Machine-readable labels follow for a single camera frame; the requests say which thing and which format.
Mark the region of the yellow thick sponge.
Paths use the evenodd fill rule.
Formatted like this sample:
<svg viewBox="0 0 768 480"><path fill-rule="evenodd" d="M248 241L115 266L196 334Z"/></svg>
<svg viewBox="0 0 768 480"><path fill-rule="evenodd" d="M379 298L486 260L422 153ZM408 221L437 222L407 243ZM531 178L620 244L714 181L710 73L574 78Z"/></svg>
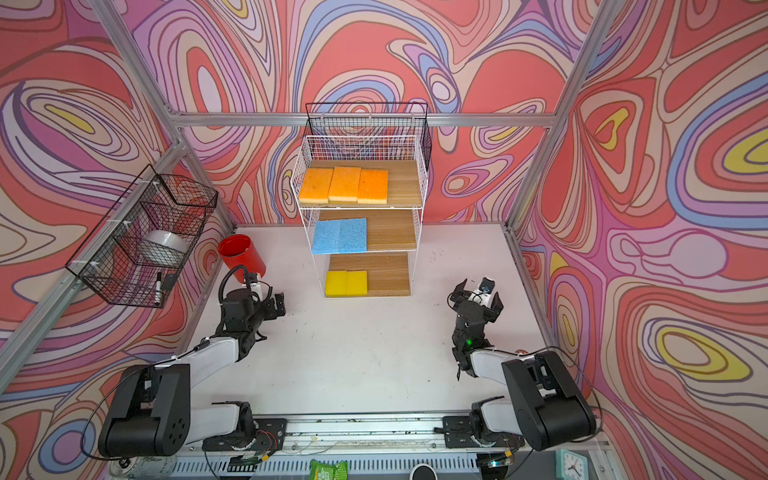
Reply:
<svg viewBox="0 0 768 480"><path fill-rule="evenodd" d="M347 271L345 295L348 297L368 295L368 273L365 270Z"/></svg>
<svg viewBox="0 0 768 480"><path fill-rule="evenodd" d="M346 270L330 270L325 278L325 296L329 298L344 297L347 295Z"/></svg>

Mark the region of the blue sponge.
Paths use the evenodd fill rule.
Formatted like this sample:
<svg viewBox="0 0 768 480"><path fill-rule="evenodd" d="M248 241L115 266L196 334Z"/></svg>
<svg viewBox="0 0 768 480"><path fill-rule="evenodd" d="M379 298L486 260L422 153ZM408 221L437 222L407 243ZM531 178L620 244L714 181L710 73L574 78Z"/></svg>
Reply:
<svg viewBox="0 0 768 480"><path fill-rule="evenodd" d="M359 254L367 251L367 220L365 218L340 220L338 252Z"/></svg>
<svg viewBox="0 0 768 480"><path fill-rule="evenodd" d="M313 255L330 255L340 252L341 220L318 221L312 241Z"/></svg>

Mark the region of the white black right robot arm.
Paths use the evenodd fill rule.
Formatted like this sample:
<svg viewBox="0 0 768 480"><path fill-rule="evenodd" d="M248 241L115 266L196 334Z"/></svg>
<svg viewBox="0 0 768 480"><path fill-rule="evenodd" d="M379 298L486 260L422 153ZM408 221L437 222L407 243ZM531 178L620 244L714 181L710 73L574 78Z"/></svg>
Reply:
<svg viewBox="0 0 768 480"><path fill-rule="evenodd" d="M517 448L525 443L542 451L596 437L597 416L561 355L552 347L513 353L493 346L485 327L504 308L495 282L484 278L474 290L466 284L456 285L446 298L456 314L451 341L457 374L494 381L507 393L473 403L465 417L444 418L446 445Z"/></svg>

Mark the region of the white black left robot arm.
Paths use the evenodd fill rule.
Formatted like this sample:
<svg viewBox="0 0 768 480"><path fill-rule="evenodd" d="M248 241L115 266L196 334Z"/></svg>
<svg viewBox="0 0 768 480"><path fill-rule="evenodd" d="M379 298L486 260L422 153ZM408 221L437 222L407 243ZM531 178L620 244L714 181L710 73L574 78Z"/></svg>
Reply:
<svg viewBox="0 0 768 480"><path fill-rule="evenodd" d="M171 457L200 442L206 450L248 451L260 439L267 453L280 446L275 434L259 427L246 401L215 402L195 408L192 393L204 380L244 360L265 340L263 323L286 314L285 296L244 266L227 272L243 275L240 287L217 291L220 320L215 332L188 351L127 368L107 394L110 405L100 428L83 427L82 455L97 461Z"/></svg>

